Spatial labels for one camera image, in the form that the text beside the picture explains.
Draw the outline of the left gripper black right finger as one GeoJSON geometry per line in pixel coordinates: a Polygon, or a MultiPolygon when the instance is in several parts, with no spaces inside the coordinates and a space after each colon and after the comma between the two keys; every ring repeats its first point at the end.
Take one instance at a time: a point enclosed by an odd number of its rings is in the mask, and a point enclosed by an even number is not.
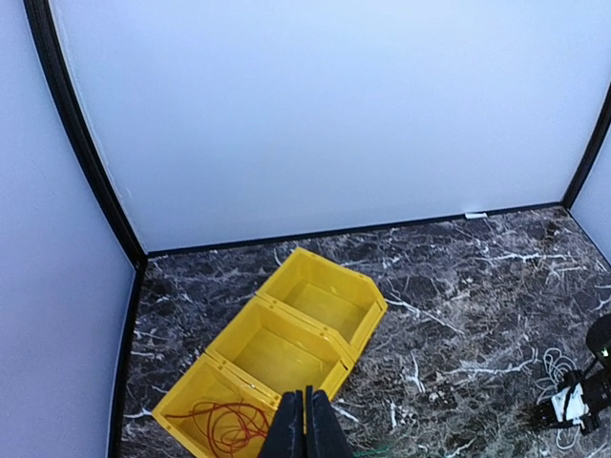
{"type": "Polygon", "coordinates": [[[348,440],[327,394],[322,389],[314,390],[309,385],[305,389],[305,395],[306,456],[352,458],[348,440]]]}

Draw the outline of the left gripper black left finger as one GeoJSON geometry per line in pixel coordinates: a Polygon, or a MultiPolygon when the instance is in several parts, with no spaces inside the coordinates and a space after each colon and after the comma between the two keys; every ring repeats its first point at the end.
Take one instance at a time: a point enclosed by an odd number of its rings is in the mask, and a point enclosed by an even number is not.
{"type": "Polygon", "coordinates": [[[286,392],[273,417],[259,458],[304,458],[304,397],[301,390],[286,392]]]}

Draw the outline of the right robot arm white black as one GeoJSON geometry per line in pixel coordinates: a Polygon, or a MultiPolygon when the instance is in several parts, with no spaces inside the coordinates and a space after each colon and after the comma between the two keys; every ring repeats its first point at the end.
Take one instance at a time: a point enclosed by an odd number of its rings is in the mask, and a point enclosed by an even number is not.
{"type": "Polygon", "coordinates": [[[588,329],[586,347],[600,370],[581,381],[582,400],[592,413],[610,406],[610,315],[598,318],[588,329]]]}

